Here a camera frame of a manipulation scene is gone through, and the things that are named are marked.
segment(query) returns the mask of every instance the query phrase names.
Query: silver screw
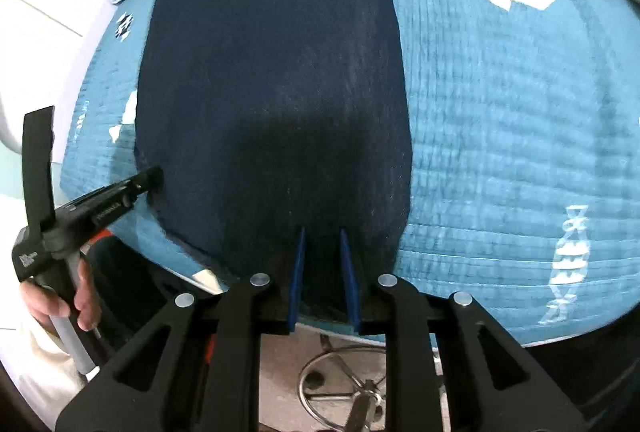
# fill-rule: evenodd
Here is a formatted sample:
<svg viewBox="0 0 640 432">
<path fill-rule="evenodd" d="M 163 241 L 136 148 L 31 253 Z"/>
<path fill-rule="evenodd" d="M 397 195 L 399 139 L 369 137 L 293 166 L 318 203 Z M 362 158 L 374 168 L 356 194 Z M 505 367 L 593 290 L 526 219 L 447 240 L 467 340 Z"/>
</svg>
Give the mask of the silver screw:
<svg viewBox="0 0 640 432">
<path fill-rule="evenodd" d="M 266 286 L 267 284 L 269 284 L 271 282 L 271 279 L 269 278 L 269 275 L 267 275 L 266 273 L 255 273 L 254 275 L 251 276 L 251 279 L 249 279 L 249 282 L 251 282 L 251 284 L 254 285 L 255 287 L 260 287 L 260 286 Z"/>
<path fill-rule="evenodd" d="M 461 306 L 468 306 L 474 301 L 474 298 L 466 291 L 456 291 L 453 294 L 453 300 L 456 304 L 459 304 Z"/>
<path fill-rule="evenodd" d="M 195 297 L 191 293 L 180 293 L 175 298 L 175 305 L 178 307 L 189 307 L 195 301 Z"/>
<path fill-rule="evenodd" d="M 398 278 L 390 273 L 383 273 L 378 277 L 378 284 L 384 287 L 394 287 L 398 283 Z"/>
</svg>

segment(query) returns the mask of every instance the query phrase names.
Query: human hand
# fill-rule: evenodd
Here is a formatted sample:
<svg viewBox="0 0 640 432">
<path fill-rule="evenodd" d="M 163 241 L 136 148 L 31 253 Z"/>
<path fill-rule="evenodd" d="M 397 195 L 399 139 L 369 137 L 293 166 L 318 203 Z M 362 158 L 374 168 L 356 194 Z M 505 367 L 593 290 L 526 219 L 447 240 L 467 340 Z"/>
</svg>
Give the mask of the human hand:
<svg viewBox="0 0 640 432">
<path fill-rule="evenodd" d="M 91 268 L 84 259 L 80 259 L 78 263 L 78 277 L 80 285 L 76 290 L 74 306 L 79 312 L 78 327 L 88 331 L 98 325 L 102 310 Z M 68 304 L 62 298 L 31 281 L 20 283 L 20 296 L 31 316 L 49 333 L 56 334 L 50 317 L 68 317 L 71 313 Z"/>
</svg>

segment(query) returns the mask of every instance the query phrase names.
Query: floor tile grout line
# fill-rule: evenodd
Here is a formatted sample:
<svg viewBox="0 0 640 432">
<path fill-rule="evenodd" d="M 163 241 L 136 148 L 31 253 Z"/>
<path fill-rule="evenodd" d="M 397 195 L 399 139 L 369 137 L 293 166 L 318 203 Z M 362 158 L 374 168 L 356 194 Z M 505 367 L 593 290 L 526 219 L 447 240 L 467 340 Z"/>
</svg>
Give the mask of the floor tile grout line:
<svg viewBox="0 0 640 432">
<path fill-rule="evenodd" d="M 36 10 L 37 12 L 40 12 L 43 16 L 45 16 L 46 18 L 51 19 L 51 21 L 59 24 L 60 26 L 62 26 L 63 28 L 68 29 L 70 32 L 73 32 L 74 34 L 78 35 L 78 37 L 84 37 L 82 34 L 79 34 L 78 32 L 76 32 L 73 28 L 68 27 L 66 24 L 60 22 L 57 19 L 54 19 L 53 17 L 51 17 L 49 14 L 47 14 L 46 12 L 43 12 L 41 9 L 39 9 L 37 6 L 33 6 L 31 3 L 28 3 L 25 0 L 18 0 L 21 3 L 24 3 L 27 6 L 30 6 L 31 8 L 33 8 L 34 10 Z"/>
</svg>

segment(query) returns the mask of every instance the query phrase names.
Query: folded dark fabric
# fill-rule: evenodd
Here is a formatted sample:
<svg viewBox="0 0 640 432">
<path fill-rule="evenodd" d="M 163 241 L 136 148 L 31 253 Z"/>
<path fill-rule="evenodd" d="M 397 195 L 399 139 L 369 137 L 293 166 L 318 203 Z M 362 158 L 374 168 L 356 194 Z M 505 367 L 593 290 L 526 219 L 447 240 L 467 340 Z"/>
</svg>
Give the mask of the folded dark fabric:
<svg viewBox="0 0 640 432">
<path fill-rule="evenodd" d="M 391 271 L 412 148 L 392 0 L 156 0 L 136 159 L 167 234 L 229 282 L 308 234 L 303 300 L 340 318 L 338 231 Z"/>
</svg>

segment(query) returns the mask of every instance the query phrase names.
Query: blue bedsheet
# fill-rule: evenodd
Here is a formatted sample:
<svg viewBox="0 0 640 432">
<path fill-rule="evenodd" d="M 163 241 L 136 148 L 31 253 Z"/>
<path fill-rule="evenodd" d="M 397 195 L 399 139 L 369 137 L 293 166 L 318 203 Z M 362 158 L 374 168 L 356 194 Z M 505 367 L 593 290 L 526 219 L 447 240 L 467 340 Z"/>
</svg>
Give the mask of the blue bedsheet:
<svg viewBox="0 0 640 432">
<path fill-rule="evenodd" d="M 115 142 L 110 128 L 136 89 L 154 1 L 120 4 L 86 73 L 70 197 L 136 171 L 133 125 Z M 522 343 L 593 330 L 640 300 L 638 13 L 628 0 L 536 1 L 394 0 L 414 143 L 395 273 L 443 297 L 469 291 Z M 202 269 L 144 200 L 113 232 L 181 274 Z"/>
</svg>

